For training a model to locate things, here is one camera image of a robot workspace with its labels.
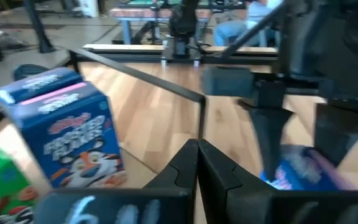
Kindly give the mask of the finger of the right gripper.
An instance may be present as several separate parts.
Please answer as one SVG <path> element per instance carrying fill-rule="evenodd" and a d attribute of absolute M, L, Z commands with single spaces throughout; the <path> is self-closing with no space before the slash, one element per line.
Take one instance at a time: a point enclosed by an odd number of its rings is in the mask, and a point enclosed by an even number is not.
<path fill-rule="evenodd" d="M 338 166 L 358 141 L 358 111 L 328 104 L 316 106 L 314 149 Z"/>
<path fill-rule="evenodd" d="M 254 126 L 268 180 L 275 180 L 281 159 L 283 128 L 293 114 L 282 107 L 285 90 L 282 82 L 257 81 L 251 96 L 239 100 Z"/>

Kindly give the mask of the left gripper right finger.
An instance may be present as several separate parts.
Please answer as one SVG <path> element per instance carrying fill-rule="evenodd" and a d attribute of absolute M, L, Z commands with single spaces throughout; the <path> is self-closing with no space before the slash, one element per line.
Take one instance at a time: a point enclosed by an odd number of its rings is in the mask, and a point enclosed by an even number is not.
<path fill-rule="evenodd" d="M 208 141 L 198 141 L 208 224 L 358 224 L 358 191 L 277 190 Z"/>

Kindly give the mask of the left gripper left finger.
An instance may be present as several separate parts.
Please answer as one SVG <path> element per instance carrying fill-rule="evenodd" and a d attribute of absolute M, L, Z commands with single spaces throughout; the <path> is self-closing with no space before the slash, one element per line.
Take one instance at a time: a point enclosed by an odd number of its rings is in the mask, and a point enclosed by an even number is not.
<path fill-rule="evenodd" d="M 189 139 L 141 189 L 58 189 L 36 206 L 34 224 L 193 224 L 197 141 Z"/>

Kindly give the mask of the green Apple Jacks cereal box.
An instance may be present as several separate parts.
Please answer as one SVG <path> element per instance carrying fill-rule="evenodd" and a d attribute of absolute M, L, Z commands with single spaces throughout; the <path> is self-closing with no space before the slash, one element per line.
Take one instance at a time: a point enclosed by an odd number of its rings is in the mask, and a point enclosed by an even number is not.
<path fill-rule="evenodd" d="M 0 150 L 0 224 L 35 224 L 38 196 L 12 157 Z"/>

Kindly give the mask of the person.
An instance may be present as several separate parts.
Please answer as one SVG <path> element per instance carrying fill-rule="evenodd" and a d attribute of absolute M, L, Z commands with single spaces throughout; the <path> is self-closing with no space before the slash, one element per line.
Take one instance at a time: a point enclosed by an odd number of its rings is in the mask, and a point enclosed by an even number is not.
<path fill-rule="evenodd" d="M 214 44 L 217 46 L 232 44 L 234 40 L 250 31 L 282 2 L 283 0 L 250 0 L 243 19 L 221 22 L 216 25 L 213 32 Z"/>

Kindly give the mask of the blue-legged wooden workbench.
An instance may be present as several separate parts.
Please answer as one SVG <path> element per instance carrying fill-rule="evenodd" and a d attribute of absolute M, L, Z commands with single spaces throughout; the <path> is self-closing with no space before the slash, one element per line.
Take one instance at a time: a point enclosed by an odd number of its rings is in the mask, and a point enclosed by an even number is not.
<path fill-rule="evenodd" d="M 172 7 L 184 0 L 125 0 L 109 13 L 122 25 L 123 44 L 140 44 L 144 35 L 151 33 L 154 44 L 160 39 L 160 25 L 168 26 Z M 199 0 L 197 38 L 201 39 L 214 13 L 244 9 L 246 0 Z"/>

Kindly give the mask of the white bin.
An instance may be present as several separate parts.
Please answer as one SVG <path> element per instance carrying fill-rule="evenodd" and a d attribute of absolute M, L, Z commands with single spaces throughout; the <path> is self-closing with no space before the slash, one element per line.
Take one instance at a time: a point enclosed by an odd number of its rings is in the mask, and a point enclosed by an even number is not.
<path fill-rule="evenodd" d="M 78 0 L 82 13 L 85 17 L 98 17 L 98 0 Z"/>

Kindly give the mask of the black table clamp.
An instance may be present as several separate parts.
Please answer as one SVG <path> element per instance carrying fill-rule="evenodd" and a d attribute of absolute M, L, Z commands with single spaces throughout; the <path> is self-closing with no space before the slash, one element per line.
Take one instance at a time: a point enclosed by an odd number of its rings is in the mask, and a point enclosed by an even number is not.
<path fill-rule="evenodd" d="M 14 81 L 18 81 L 46 71 L 49 71 L 49 68 L 34 64 L 23 64 L 14 69 L 12 78 Z"/>

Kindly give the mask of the black floor pole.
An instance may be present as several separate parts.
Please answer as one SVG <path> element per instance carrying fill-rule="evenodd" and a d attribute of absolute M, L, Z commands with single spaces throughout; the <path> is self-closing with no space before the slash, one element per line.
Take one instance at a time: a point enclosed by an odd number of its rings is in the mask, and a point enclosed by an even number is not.
<path fill-rule="evenodd" d="M 39 52 L 41 54 L 47 54 L 55 51 L 55 47 L 51 44 L 49 38 L 47 37 L 44 29 L 44 25 L 42 24 L 39 14 L 35 9 L 35 3 L 33 0 L 23 0 L 25 10 L 29 16 L 29 19 L 32 23 L 32 28 L 35 30 Z"/>

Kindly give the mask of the black aluminium table frame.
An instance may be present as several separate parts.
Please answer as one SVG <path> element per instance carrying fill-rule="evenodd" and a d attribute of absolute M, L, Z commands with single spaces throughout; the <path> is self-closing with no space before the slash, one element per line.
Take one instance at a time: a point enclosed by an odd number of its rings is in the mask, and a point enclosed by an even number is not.
<path fill-rule="evenodd" d="M 86 44 L 82 48 L 69 50 L 73 63 L 97 61 L 100 57 L 117 62 L 131 63 L 183 63 L 199 66 L 200 64 L 226 65 L 271 65 L 277 59 L 277 51 L 270 47 L 241 47 L 228 58 L 221 59 L 219 54 L 225 47 L 205 47 L 204 52 L 191 49 L 188 58 L 172 55 L 170 47 L 162 45 L 114 45 Z"/>

